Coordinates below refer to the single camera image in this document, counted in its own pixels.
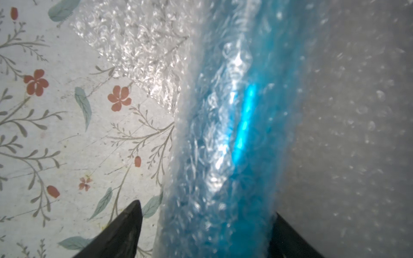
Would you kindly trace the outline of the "blue glass bottle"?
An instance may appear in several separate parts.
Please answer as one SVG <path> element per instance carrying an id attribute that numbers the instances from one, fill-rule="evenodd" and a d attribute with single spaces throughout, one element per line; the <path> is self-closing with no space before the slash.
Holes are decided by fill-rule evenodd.
<path id="1" fill-rule="evenodd" d="M 155 258 L 264 258 L 306 1 L 207 1 L 176 117 Z"/>

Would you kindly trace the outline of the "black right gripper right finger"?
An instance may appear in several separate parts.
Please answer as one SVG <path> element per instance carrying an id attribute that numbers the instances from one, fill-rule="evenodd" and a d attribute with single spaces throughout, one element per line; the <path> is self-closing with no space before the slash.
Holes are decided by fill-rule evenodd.
<path id="1" fill-rule="evenodd" d="M 274 217 L 268 258 L 324 258 L 278 213 Z"/>

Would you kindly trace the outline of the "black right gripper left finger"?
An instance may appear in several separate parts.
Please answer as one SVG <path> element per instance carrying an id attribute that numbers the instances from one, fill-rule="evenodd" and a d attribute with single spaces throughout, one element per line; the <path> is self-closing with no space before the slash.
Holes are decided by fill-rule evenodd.
<path id="1" fill-rule="evenodd" d="M 141 203 L 135 200 L 74 258 L 134 258 L 142 223 Z"/>

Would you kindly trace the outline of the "clear bubble wrap sheet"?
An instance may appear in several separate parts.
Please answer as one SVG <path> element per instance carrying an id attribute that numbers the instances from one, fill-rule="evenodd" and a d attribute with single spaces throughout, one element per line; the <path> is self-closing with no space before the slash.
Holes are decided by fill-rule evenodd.
<path id="1" fill-rule="evenodd" d="M 85 1 L 72 26 L 175 116 L 153 257 L 412 257 L 412 1 Z"/>

